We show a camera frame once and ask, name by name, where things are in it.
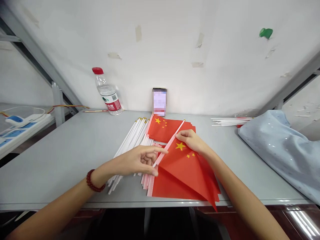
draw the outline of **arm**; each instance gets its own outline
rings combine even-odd
[[[233,207],[259,239],[289,239],[268,209],[193,130],[181,131],[176,138],[207,160]]]
[[[163,148],[155,146],[135,147],[94,170],[91,174],[91,182],[100,188],[114,175],[142,172],[157,176],[157,170],[151,166],[156,160],[154,152],[167,153]],[[52,239],[62,231],[94,193],[87,186],[86,178],[84,178],[23,222],[6,239]]]

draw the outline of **table surface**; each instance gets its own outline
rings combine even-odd
[[[0,168],[0,210],[40,209],[115,155],[139,117],[151,113],[124,111],[78,113]],[[312,203],[272,170],[238,136],[236,127],[212,127],[208,116],[168,114],[191,122],[199,136],[265,205]],[[126,176],[111,195],[106,187],[84,208],[209,206],[205,201],[147,197],[141,177]],[[217,206],[231,205],[221,188]]]

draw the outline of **white wall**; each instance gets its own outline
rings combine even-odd
[[[11,43],[1,41],[0,103],[53,105],[50,86]]]
[[[82,104],[95,108],[105,108],[91,72],[99,66],[128,110],[151,111],[152,87],[168,89],[168,112],[222,116],[259,109],[288,82],[281,75],[294,75],[320,50],[318,0],[10,4]],[[259,38],[262,28],[274,30],[270,40]],[[108,58],[110,52],[122,59]]]
[[[282,110],[291,127],[309,140],[320,140],[320,76],[287,101]]]

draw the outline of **yellow star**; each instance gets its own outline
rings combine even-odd
[[[177,148],[180,148],[181,149],[181,151],[182,151],[182,148],[184,148],[185,147],[185,145],[183,145],[183,143],[181,142],[181,143],[176,143],[177,144],[177,147],[176,147],[176,149]]]

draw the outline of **left hand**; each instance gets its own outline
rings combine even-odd
[[[139,145],[108,163],[114,175],[129,175],[141,172],[156,177],[158,171],[152,167],[158,156],[155,152],[168,153],[161,147]]]
[[[92,173],[92,180],[96,186],[102,186],[114,175],[129,175],[133,173],[147,173],[158,176],[158,171],[152,167],[158,152],[167,154],[168,151],[156,146],[139,145],[120,156],[102,164]]]

